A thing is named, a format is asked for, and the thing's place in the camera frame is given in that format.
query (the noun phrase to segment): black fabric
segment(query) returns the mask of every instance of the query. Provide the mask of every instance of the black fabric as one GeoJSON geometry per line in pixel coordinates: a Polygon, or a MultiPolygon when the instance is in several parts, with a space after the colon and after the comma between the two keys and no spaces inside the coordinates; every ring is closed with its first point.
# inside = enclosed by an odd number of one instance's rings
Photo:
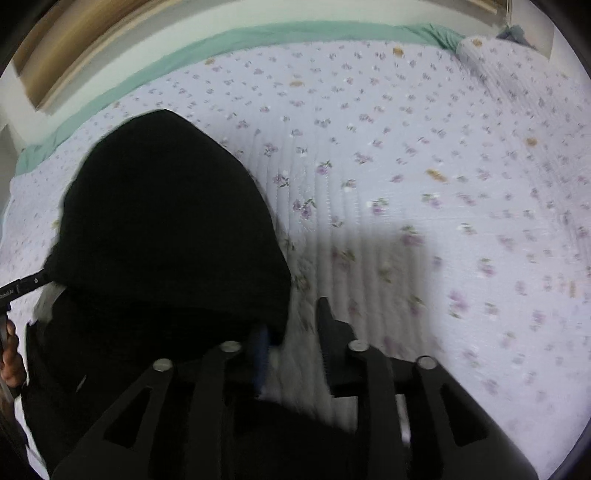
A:
{"type": "Polygon", "coordinates": [[[142,308],[113,310],[105,317],[96,301],[66,289],[53,305],[44,346],[38,323],[27,328],[30,379],[23,410],[49,473],[154,360],[200,358],[225,340],[246,339],[251,329],[225,314],[195,309],[173,317],[142,308]]]}
{"type": "Polygon", "coordinates": [[[261,194],[242,164],[169,111],[94,147],[45,268],[67,288],[51,322],[27,332],[22,396],[50,473],[156,359],[200,358],[259,325],[275,342],[285,332],[291,277],[261,194]]]}
{"type": "Polygon", "coordinates": [[[50,278],[113,308],[225,312],[266,323],[280,342],[290,272],[244,166],[170,111],[101,140],[63,201],[50,278]]]}
{"type": "MultiPolygon", "coordinates": [[[[66,392],[47,368],[37,342],[37,325],[27,327],[30,383],[22,402],[28,425],[51,475],[87,430],[75,419],[97,393],[86,383],[78,393],[66,392]]],[[[193,386],[169,388],[152,449],[153,478],[181,478],[184,434],[193,386]]],[[[243,480],[349,479],[356,471],[355,435],[330,427],[277,404],[243,400],[236,411],[231,452],[236,478],[243,480]]]]}

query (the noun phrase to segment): quilted bedspread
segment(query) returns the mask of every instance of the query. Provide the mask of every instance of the quilted bedspread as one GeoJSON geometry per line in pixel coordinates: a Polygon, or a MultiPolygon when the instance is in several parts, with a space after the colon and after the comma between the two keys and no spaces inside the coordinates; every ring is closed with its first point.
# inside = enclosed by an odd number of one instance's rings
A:
{"type": "MultiPolygon", "coordinates": [[[[268,398],[354,428],[355,403],[324,382],[314,306],[327,296],[388,355],[435,356],[541,478],[555,470],[591,415],[589,102],[571,80],[532,50],[477,37],[455,55],[329,42],[185,67],[13,179],[0,281],[42,266],[92,145],[157,108],[243,162],[272,212],[294,288],[268,398]]],[[[47,310],[33,314],[38,298],[14,303],[20,332],[47,310]]]]}

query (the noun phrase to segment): floral bedsheet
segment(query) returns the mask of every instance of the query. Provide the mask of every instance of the floral bedsheet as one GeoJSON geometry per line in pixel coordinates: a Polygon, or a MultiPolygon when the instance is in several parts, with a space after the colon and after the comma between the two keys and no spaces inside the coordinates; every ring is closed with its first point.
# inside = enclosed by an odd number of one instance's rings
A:
{"type": "MultiPolygon", "coordinates": [[[[294,289],[269,398],[354,427],[354,403],[324,383],[314,305],[327,296],[388,355],[434,355],[552,473],[591,415],[589,106],[576,85],[477,37],[457,55],[337,41],[208,59],[110,105],[13,179],[0,281],[42,266],[92,145],[157,108],[240,159],[272,211],[294,289]]],[[[21,332],[38,298],[14,303],[21,332]]]]}

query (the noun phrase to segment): wall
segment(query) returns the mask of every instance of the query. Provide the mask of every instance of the wall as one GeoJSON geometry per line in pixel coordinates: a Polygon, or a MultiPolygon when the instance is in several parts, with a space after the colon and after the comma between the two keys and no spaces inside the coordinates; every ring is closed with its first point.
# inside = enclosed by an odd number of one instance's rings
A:
{"type": "Polygon", "coordinates": [[[556,27],[554,27],[554,42],[550,63],[579,82],[586,91],[587,96],[591,98],[591,79],[581,62],[579,62],[576,53],[556,27]]]}
{"type": "Polygon", "coordinates": [[[2,238],[2,218],[8,203],[10,179],[17,165],[17,152],[8,128],[0,127],[0,238],[2,238]]]}
{"type": "Polygon", "coordinates": [[[542,55],[550,58],[554,40],[554,24],[530,0],[513,0],[511,24],[520,25],[525,39],[542,55]]]}
{"type": "Polygon", "coordinates": [[[6,119],[18,151],[27,146],[29,142],[26,139],[31,138],[31,133],[44,135],[49,129],[50,119],[46,114],[35,111],[12,62],[0,77],[0,115],[6,119]]]}

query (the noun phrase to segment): finger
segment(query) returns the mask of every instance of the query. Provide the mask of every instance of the finger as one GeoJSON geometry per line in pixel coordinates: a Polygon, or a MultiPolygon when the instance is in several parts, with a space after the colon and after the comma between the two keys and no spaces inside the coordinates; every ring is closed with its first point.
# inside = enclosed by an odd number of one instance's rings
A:
{"type": "Polygon", "coordinates": [[[11,319],[6,320],[6,330],[8,332],[8,336],[14,336],[17,334],[17,328],[11,319]]]}
{"type": "Polygon", "coordinates": [[[6,382],[6,385],[8,385],[10,388],[17,388],[20,387],[23,383],[25,383],[26,379],[27,372],[22,370],[11,377],[4,378],[4,381],[6,382]]]}
{"type": "Polygon", "coordinates": [[[20,344],[21,339],[18,337],[18,335],[12,335],[8,337],[8,348],[14,348],[16,350],[20,344]]]}
{"type": "Polygon", "coordinates": [[[15,388],[27,379],[22,357],[19,355],[11,365],[4,365],[1,371],[2,378],[9,387],[15,388]]]}
{"type": "Polygon", "coordinates": [[[18,355],[17,349],[13,348],[9,344],[8,348],[6,350],[4,350],[4,353],[2,354],[2,361],[4,362],[5,365],[10,365],[12,362],[14,362],[14,359],[16,358],[17,355],[18,355]]]}

